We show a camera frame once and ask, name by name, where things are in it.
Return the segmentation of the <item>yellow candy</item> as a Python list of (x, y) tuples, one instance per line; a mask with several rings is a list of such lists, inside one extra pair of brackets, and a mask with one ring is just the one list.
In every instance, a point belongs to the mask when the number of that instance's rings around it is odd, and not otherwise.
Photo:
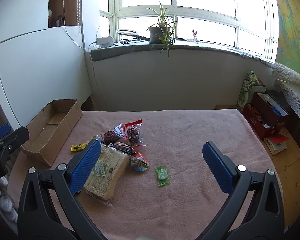
[(82, 150), (84, 150), (86, 148), (87, 144), (86, 143), (81, 143), (81, 144), (77, 144), (77, 145), (72, 145), (70, 147), (70, 151), (71, 152), (80, 152)]

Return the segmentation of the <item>bread cracker pack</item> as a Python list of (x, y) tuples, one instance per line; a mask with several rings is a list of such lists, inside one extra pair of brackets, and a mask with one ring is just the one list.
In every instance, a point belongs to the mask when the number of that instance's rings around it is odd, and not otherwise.
[(129, 155), (102, 144), (100, 157), (90, 172), (83, 190), (89, 196), (101, 201), (111, 201), (129, 161)]

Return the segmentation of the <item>red date snack bag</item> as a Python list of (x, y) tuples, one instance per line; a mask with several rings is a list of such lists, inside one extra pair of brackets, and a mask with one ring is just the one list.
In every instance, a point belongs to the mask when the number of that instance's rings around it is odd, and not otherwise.
[(124, 124), (119, 124), (116, 127), (109, 129), (106, 133), (103, 135), (103, 142), (107, 144), (115, 143), (119, 141), (120, 139), (126, 140), (126, 134), (125, 134), (125, 126)]

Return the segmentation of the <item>dark snickers bar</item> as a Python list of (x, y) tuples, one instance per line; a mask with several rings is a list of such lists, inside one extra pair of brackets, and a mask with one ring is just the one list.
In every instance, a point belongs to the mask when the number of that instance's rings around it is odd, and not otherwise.
[(124, 143), (121, 143), (121, 142), (115, 142), (115, 143), (109, 143), (108, 144), (109, 147), (112, 147), (118, 151), (121, 151), (127, 155), (134, 155), (136, 154), (135, 150), (129, 146), (129, 145), (126, 145)]

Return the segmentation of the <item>orange jelly cup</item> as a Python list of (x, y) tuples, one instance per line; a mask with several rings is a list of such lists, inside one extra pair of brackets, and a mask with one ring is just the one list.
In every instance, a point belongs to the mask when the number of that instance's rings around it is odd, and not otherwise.
[(138, 172), (146, 171), (149, 168), (148, 160), (140, 152), (136, 152), (130, 158), (130, 165)]

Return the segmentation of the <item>green candy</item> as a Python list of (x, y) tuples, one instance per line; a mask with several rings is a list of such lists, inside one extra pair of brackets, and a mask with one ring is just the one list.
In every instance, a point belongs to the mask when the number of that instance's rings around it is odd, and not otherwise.
[(168, 177), (168, 170), (166, 165), (156, 167), (155, 173), (157, 176), (157, 185), (159, 187), (170, 185), (170, 179)]

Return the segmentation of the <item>brown cardboard box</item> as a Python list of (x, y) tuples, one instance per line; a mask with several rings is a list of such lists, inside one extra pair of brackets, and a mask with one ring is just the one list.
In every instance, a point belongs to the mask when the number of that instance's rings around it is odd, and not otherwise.
[(21, 150), (28, 156), (52, 166), (82, 116), (75, 99), (59, 99), (48, 103), (27, 125), (29, 139)]

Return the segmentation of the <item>open book on floor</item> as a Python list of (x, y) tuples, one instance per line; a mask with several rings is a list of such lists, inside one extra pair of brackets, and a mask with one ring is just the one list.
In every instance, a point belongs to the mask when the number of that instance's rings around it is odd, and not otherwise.
[(287, 148), (286, 142), (290, 138), (281, 134), (273, 134), (264, 138), (264, 142), (268, 146), (272, 155), (276, 155)]

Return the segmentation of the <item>pink table cloth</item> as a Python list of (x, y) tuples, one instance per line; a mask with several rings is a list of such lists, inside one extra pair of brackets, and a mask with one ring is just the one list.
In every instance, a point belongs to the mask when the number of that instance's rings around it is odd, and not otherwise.
[(276, 171), (236, 109), (40, 111), (18, 129), (20, 239), (281, 239)]

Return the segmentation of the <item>dark red gift box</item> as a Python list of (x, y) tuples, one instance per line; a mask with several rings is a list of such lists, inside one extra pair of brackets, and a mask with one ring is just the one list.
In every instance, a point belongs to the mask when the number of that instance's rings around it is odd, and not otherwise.
[(289, 114), (266, 93), (254, 93), (242, 114), (260, 139), (279, 133), (289, 120)]

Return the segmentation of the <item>grey windowsill mat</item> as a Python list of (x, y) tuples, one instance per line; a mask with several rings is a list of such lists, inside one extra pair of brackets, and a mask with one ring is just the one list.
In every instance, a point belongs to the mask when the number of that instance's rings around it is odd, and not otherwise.
[(245, 59), (252, 59), (254, 61), (260, 61), (262, 64), (270, 68), (274, 68), (275, 61), (268, 59), (261, 54), (256, 54), (245, 49), (239, 49), (232, 46), (226, 46), (219, 43), (210, 43), (210, 42), (186, 42), (186, 41), (177, 41), (173, 46), (170, 46), (168, 49), (164, 47), (163, 44), (149, 44), (147, 42), (136, 42), (129, 44), (117, 44), (115, 46), (107, 48), (98, 48), (90, 49), (89, 53), (93, 62), (109, 59), (112, 57), (117, 57), (129, 53), (145, 52), (158, 50), (164, 52), (167, 57), (171, 55), (172, 51), (177, 50), (195, 50), (195, 51), (213, 51), (218, 53), (230, 54), (235, 56), (241, 56)]

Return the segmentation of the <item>white lace cloth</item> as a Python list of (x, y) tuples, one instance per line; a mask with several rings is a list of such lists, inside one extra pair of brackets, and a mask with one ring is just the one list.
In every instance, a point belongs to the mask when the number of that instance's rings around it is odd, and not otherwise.
[(300, 118), (300, 87), (292, 83), (276, 79), (273, 88), (282, 92), (286, 102)]

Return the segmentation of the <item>white power box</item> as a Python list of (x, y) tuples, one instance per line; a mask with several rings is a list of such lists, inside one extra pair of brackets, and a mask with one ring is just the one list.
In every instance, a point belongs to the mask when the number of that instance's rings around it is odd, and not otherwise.
[(114, 45), (114, 39), (111, 36), (99, 37), (96, 39), (99, 48), (108, 48)]

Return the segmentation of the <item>green printed bag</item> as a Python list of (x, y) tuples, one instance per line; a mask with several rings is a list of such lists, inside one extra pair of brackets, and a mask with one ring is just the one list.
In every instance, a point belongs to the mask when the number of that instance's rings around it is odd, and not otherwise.
[(263, 81), (257, 78), (256, 74), (251, 70), (247, 72), (247, 78), (243, 80), (241, 91), (237, 100), (237, 107), (240, 111), (247, 103), (251, 103), (255, 93), (264, 93), (267, 87)]

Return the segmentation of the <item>potted spider plant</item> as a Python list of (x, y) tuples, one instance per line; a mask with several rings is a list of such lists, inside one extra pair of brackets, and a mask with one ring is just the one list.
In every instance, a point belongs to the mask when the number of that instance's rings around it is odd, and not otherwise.
[(149, 31), (150, 44), (162, 45), (162, 50), (167, 51), (167, 57), (170, 57), (170, 49), (174, 49), (175, 40), (177, 38), (177, 24), (173, 16), (168, 14), (168, 8), (159, 2), (159, 10), (148, 8), (158, 18), (157, 23), (150, 25)]

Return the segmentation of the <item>yellow green wall map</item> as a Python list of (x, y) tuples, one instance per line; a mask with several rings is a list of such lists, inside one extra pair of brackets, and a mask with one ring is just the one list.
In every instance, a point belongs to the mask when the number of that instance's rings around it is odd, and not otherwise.
[(279, 40), (276, 62), (300, 74), (300, 0), (276, 0)]

